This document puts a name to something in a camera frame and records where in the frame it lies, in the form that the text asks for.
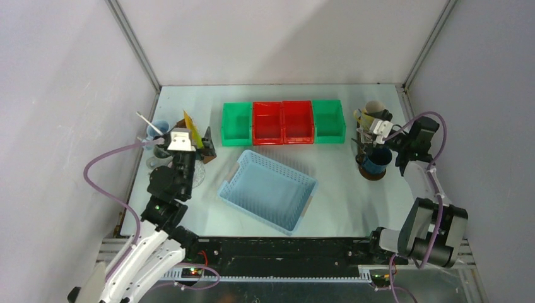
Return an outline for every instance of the green bin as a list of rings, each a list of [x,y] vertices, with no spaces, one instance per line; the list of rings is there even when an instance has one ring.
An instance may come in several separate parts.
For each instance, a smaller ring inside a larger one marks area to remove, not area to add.
[[[346,122],[340,100],[313,100],[314,143],[344,143]]]
[[[252,145],[252,103],[223,104],[221,142],[223,146]]]

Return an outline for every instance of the white wall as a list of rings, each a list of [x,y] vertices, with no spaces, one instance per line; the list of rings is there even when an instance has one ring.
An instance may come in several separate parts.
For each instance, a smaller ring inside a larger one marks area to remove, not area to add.
[[[119,213],[83,168],[135,140],[155,93],[105,1],[9,1],[0,14],[0,301],[67,302]],[[135,159],[90,175],[125,196]]]
[[[535,2],[459,1],[410,97],[449,127],[441,181],[468,210],[491,302],[533,302]]]
[[[398,83],[445,0],[120,1],[162,85]]]

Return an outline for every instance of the blue mug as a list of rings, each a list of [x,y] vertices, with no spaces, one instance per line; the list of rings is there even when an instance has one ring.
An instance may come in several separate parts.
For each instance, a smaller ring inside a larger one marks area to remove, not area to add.
[[[392,152],[386,147],[374,148],[371,152],[357,155],[355,161],[366,174],[372,177],[382,177],[386,167],[392,162]]]

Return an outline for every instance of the red wire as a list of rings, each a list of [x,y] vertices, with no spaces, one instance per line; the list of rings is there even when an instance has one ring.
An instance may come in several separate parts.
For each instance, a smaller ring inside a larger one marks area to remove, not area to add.
[[[200,251],[198,254],[202,254],[204,256],[204,265],[208,266],[208,257],[206,256],[206,252]]]

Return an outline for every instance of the yellow object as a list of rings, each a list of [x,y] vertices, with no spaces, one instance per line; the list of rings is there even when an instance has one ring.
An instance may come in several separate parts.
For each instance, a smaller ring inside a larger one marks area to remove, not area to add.
[[[197,148],[203,148],[204,145],[203,145],[201,136],[199,135],[199,132],[197,131],[197,128],[195,127],[195,124],[193,124],[193,121],[187,115],[185,111],[184,111],[184,120],[185,120],[185,126],[191,131],[191,136],[193,137],[193,140],[195,140],[195,143],[197,144]]]
[[[370,126],[372,126],[373,120],[375,118],[373,118],[372,116],[368,116],[366,114],[367,114],[366,109],[363,109],[360,115],[359,115],[359,110],[355,110],[353,112],[353,117],[356,119],[356,121],[360,124],[360,126],[364,130],[368,131],[370,129]]]

